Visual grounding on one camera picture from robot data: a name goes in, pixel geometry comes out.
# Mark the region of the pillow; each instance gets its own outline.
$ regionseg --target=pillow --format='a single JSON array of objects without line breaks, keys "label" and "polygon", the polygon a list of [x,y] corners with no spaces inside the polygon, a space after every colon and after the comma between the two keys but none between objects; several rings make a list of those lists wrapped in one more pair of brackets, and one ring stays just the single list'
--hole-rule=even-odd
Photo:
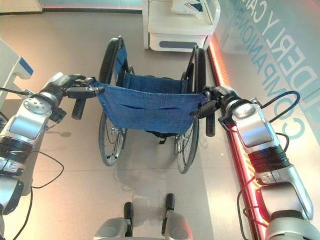
[{"label": "pillow", "polygon": [[172,0],[171,11],[176,14],[196,15],[203,12],[201,0]]}]

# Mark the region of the wheelchair tire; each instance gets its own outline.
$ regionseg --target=wheelchair tire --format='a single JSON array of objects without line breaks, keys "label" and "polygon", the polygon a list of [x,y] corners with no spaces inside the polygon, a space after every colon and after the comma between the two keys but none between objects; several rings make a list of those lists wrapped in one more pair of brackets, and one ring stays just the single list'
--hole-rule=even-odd
[{"label": "wheelchair tire", "polygon": [[183,135],[175,137],[174,153],[177,158],[178,170],[181,174],[186,174],[193,163],[199,141],[199,120],[194,120],[193,124]]},{"label": "wheelchair tire", "polygon": [[102,111],[99,124],[98,143],[102,161],[108,167],[111,167],[116,163],[120,151],[123,148],[125,133],[122,133],[121,131],[121,129],[117,129],[113,126],[106,114]]}]

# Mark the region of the black cable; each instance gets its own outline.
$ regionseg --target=black cable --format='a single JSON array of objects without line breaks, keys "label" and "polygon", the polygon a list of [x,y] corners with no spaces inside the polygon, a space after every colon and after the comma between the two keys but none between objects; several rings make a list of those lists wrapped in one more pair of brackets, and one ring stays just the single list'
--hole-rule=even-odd
[{"label": "black cable", "polygon": [[7,122],[9,121],[9,118],[7,118],[7,116],[6,116],[2,111],[0,111],[0,115],[1,115],[1,117],[3,117]]},{"label": "black cable", "polygon": [[285,147],[284,147],[283,151],[286,152],[287,149],[288,149],[288,147],[289,147],[289,143],[290,143],[290,138],[289,138],[289,136],[288,136],[287,134],[284,134],[284,133],[281,133],[281,132],[276,132],[275,134],[281,135],[281,136],[284,136],[284,137],[285,137],[286,142],[285,142]]},{"label": "black cable", "polygon": [[45,131],[48,131],[49,129],[54,128],[57,125],[57,123],[53,124],[52,126],[47,126],[47,128],[45,129]]},{"label": "black cable", "polygon": [[274,118],[272,118],[269,122],[272,123],[273,121],[277,120],[278,118],[280,118],[281,116],[283,116],[284,114],[286,114],[287,112],[289,112],[291,109],[293,109],[298,102],[300,101],[300,93],[297,91],[286,91],[276,97],[274,97],[273,99],[271,99],[270,101],[268,101],[265,105],[263,105],[261,107],[261,109],[264,109],[265,107],[269,106],[270,104],[272,104],[274,101],[286,96],[286,95],[290,95],[290,94],[294,94],[296,95],[296,100],[294,101],[294,103],[289,106],[286,110],[284,110],[283,112],[281,112],[280,114],[278,114],[277,116],[275,116]]},{"label": "black cable", "polygon": [[28,212],[27,212],[27,214],[26,214],[26,217],[25,217],[25,221],[24,221],[23,226],[22,226],[21,229],[18,231],[18,233],[15,235],[15,237],[13,238],[13,240],[16,240],[17,237],[19,237],[19,235],[21,234],[21,232],[24,230],[25,226],[27,225],[27,222],[28,222],[29,216],[30,216],[30,212],[31,212],[31,208],[32,208],[33,198],[34,198],[34,192],[33,192],[33,190],[32,190],[32,186],[31,186],[31,187],[30,187],[30,204],[29,204],[29,209],[28,209]]},{"label": "black cable", "polygon": [[260,221],[256,220],[255,218],[253,218],[252,216],[249,216],[249,215],[248,215],[248,213],[247,213],[248,210],[257,209],[257,208],[259,208],[259,206],[245,207],[245,208],[242,210],[242,211],[243,211],[243,215],[245,215],[248,219],[254,221],[255,223],[257,223],[257,224],[259,224],[259,225],[262,225],[262,226],[264,226],[265,228],[267,228],[267,227],[268,227],[267,224],[265,224],[265,223],[263,223],[263,222],[260,222]]},{"label": "black cable", "polygon": [[0,87],[0,91],[5,91],[5,92],[9,92],[9,93],[13,93],[13,94],[19,94],[19,95],[25,95],[25,96],[30,95],[30,93],[27,90],[25,90],[25,91],[16,91],[16,90]]},{"label": "black cable", "polygon": [[242,192],[244,191],[244,189],[247,188],[247,186],[255,179],[256,177],[253,176],[249,181],[247,181],[245,183],[245,185],[243,186],[243,188],[240,189],[238,196],[236,197],[236,207],[238,210],[238,217],[239,217],[239,224],[240,224],[240,230],[241,230],[241,235],[243,237],[244,240],[249,240],[248,238],[246,238],[245,236],[245,232],[244,232],[244,226],[242,224],[242,219],[241,219],[241,212],[240,212],[240,196],[242,194]]},{"label": "black cable", "polygon": [[45,156],[47,156],[48,158],[52,159],[53,161],[55,161],[56,163],[60,164],[60,166],[62,167],[62,170],[61,172],[54,178],[52,179],[51,181],[49,181],[48,183],[42,185],[42,186],[31,186],[33,189],[42,189],[43,187],[49,185],[50,183],[52,183],[54,180],[56,180],[58,177],[60,177],[60,175],[64,172],[65,170],[65,166],[59,162],[58,160],[56,160],[55,158],[53,158],[52,156],[49,156],[48,154],[42,152],[42,151],[32,151],[31,153],[40,153],[40,154],[43,154]]}]

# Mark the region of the black handle grip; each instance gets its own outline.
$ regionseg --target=black handle grip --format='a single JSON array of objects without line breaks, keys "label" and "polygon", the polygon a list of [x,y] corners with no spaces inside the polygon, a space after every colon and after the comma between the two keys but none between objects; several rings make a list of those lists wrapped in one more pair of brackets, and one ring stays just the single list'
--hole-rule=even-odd
[{"label": "black handle grip", "polygon": [[75,101],[73,111],[72,111],[72,118],[75,120],[80,120],[82,118],[82,113],[84,112],[86,105],[86,99],[85,98],[78,98]]},{"label": "black handle grip", "polygon": [[205,134],[213,137],[216,134],[215,113],[205,118]]},{"label": "black handle grip", "polygon": [[70,99],[91,99],[99,96],[105,91],[104,87],[70,87],[64,91],[64,95]]},{"label": "black handle grip", "polygon": [[195,115],[198,119],[203,119],[211,116],[216,110],[216,101],[209,101],[200,107],[199,111]]}]

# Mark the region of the floor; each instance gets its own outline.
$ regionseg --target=floor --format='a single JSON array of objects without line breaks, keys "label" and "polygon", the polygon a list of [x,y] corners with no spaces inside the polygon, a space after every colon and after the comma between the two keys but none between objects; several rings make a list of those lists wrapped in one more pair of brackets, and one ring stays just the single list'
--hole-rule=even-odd
[{"label": "floor", "polygon": [[[30,80],[17,79],[22,89],[39,91],[55,73],[97,76],[109,39],[122,35],[129,64],[137,74],[179,79],[189,53],[143,49],[142,16],[116,13],[43,13],[0,17],[0,37],[33,67]],[[207,85],[212,85],[207,67]],[[132,201],[134,235],[161,237],[165,196],[176,195],[176,211],[183,214],[194,239],[241,239],[236,198],[239,184],[226,135],[216,123],[216,136],[201,132],[197,155],[189,172],[181,175],[173,153],[173,139],[165,145],[146,132],[129,130],[126,148],[113,167],[106,167],[98,148],[101,107],[87,100],[82,120],[70,117],[74,101],[64,99],[68,113],[46,132],[41,150],[61,161],[65,171],[54,183],[34,190],[29,222],[18,239],[92,239],[104,221],[121,217]],[[13,114],[19,100],[8,99],[2,111]],[[33,185],[46,183],[60,171],[39,156]],[[30,196],[23,196],[5,220],[5,237],[22,226]]]}]

